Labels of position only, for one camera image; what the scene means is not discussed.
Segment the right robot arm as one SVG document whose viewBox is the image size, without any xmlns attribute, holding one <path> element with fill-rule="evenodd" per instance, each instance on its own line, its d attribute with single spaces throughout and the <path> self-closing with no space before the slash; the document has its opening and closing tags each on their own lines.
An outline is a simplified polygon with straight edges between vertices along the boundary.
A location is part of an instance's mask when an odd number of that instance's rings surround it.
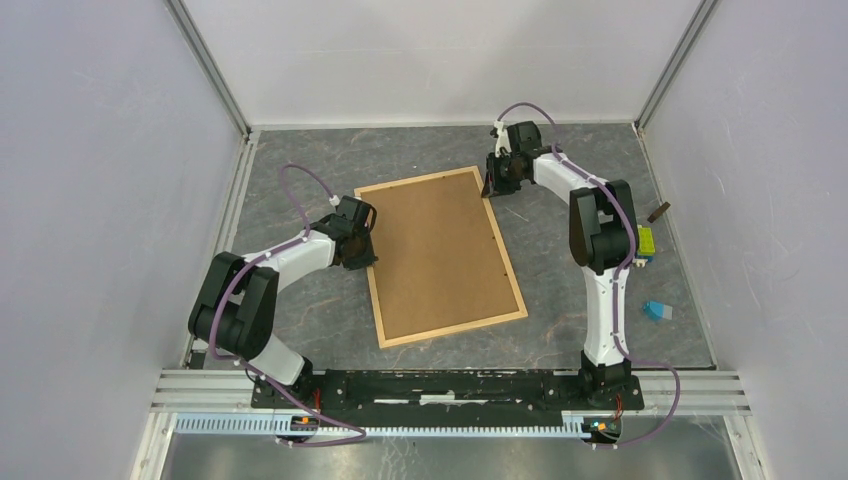
<svg viewBox="0 0 848 480">
<path fill-rule="evenodd" d="M 591 408 L 602 408 L 632 378 L 624 335 L 624 297 L 637 250 L 631 189 L 571 162 L 542 141 L 532 121 L 493 123 L 493 152 L 485 162 L 484 198 L 510 195 L 524 181 L 553 192 L 569 208 L 569 249 L 581 267 L 587 292 L 587 336 L 581 352 L 577 392 Z"/>
</svg>

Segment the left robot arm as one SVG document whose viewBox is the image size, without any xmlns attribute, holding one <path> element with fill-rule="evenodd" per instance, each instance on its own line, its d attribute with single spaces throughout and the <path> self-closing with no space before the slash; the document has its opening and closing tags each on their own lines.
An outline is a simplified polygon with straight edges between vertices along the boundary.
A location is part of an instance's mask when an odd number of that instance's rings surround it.
<svg viewBox="0 0 848 480">
<path fill-rule="evenodd" d="M 313 366 L 273 333 L 278 293 L 313 272 L 360 270 L 377 261 L 371 239 L 376 208 L 351 196 L 331 202 L 333 212 L 281 244 L 215 255 L 187 321 L 189 333 L 211 352 L 223 350 L 276 381 L 278 397 L 295 408 L 313 397 Z"/>
</svg>

